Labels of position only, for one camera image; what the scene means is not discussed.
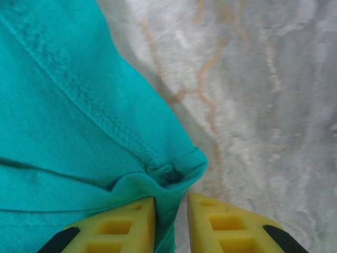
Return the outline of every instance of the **teal shirt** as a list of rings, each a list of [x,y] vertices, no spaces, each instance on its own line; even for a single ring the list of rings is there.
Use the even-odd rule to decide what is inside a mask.
[[[154,196],[155,252],[206,158],[118,54],[94,0],[0,1],[0,253]]]

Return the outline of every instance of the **stitched seam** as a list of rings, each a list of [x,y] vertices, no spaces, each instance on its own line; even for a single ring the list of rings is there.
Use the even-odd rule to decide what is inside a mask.
[[[75,106],[120,146],[139,157],[146,164],[147,172],[164,163],[139,135],[131,132],[123,122],[113,116],[102,101],[90,96],[89,89],[79,85],[82,78],[70,67],[64,52],[52,43],[40,26],[29,22],[29,13],[23,6],[14,1],[2,3],[2,6],[4,8],[0,19],[3,24]]]

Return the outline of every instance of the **yellow clamp jaw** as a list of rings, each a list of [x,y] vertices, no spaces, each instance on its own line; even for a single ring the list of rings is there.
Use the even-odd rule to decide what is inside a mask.
[[[198,193],[187,219],[191,253],[308,253],[277,222]],[[154,240],[154,199],[144,198],[69,225],[38,253],[153,253]]]

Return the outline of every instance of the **marble pattern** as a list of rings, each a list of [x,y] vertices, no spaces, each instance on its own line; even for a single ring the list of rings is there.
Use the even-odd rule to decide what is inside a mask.
[[[309,252],[336,252],[337,1],[98,3],[120,53],[210,160],[191,190],[277,220]]]

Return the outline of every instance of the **teal fabric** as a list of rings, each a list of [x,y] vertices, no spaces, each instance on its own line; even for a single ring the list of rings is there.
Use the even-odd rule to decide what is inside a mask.
[[[94,0],[0,1],[0,252],[154,196],[155,252],[206,158],[118,54]]]

